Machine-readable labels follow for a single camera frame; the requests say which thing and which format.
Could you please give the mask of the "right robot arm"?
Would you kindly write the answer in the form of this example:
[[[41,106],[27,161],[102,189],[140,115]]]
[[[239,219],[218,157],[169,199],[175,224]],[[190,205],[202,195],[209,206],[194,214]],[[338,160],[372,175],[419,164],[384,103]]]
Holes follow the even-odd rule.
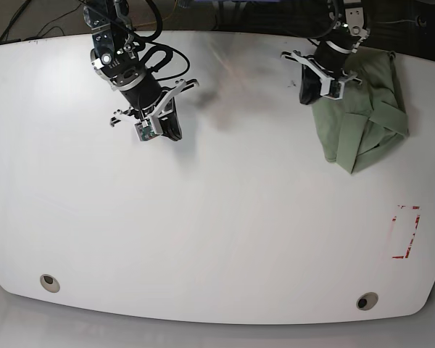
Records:
[[[140,141],[150,141],[158,136],[180,141],[182,130],[175,98],[199,83],[195,79],[184,80],[182,72],[169,76],[175,83],[172,87],[165,86],[163,78],[155,77],[175,55],[184,60],[187,68],[191,66],[189,58],[181,51],[156,41],[163,29],[156,4],[147,3],[156,23],[155,31],[149,36],[135,32],[126,1],[82,1],[81,4],[94,45],[91,50],[93,69],[128,102],[126,110],[115,111],[109,124],[133,123]]]

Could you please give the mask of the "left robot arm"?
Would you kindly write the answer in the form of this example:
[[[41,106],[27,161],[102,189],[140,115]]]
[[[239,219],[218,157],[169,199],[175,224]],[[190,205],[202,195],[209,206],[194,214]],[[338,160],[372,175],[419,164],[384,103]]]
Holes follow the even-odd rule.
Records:
[[[332,1],[331,25],[318,36],[316,50],[311,55],[300,51],[284,51],[281,57],[302,66],[299,101],[310,105],[324,97],[340,100],[346,84],[361,84],[357,73],[346,68],[347,59],[357,52],[370,35],[367,15],[361,1]]]

